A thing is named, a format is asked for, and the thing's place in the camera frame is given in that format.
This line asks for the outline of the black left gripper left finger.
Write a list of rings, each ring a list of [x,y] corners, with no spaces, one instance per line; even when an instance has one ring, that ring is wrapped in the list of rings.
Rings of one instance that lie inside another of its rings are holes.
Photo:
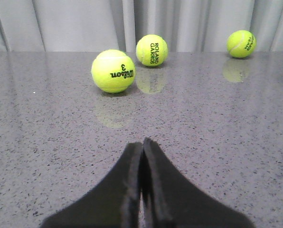
[[[117,163],[91,191],[48,217],[43,228],[136,228],[140,208],[140,142],[126,145]]]

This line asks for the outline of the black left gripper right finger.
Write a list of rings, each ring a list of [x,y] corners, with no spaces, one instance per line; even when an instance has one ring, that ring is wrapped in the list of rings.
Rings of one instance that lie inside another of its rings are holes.
[[[218,202],[186,179],[158,143],[143,142],[142,197],[148,228],[253,228],[244,214]]]

